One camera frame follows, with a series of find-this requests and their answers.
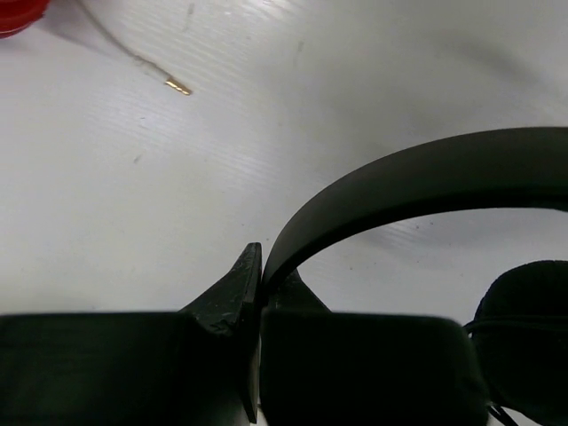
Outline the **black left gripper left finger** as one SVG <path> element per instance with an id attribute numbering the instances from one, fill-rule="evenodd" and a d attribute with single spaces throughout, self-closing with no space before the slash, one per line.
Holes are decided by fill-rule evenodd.
<path id="1" fill-rule="evenodd" d="M 250 425 L 262 248 L 177 312 L 1 318 L 4 425 Z"/>

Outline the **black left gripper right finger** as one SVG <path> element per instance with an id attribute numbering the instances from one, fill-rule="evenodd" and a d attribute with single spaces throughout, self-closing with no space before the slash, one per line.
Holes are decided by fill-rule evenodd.
<path id="1" fill-rule="evenodd" d="M 488 401 L 450 319 L 332 312 L 297 272 L 269 296 L 260 402 L 271 425 L 485 425 Z"/>

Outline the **black headphones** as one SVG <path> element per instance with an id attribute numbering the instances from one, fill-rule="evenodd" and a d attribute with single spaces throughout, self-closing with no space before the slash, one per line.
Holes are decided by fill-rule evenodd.
<path id="1" fill-rule="evenodd" d="M 321 250 L 400 220 L 468 209 L 567 209 L 567 130 L 491 130 L 390 154 L 318 193 L 287 223 L 263 275 L 271 293 Z M 567 422 L 567 265 L 526 264 L 499 277 L 460 325 L 488 392 L 488 421 L 517 411 Z"/>

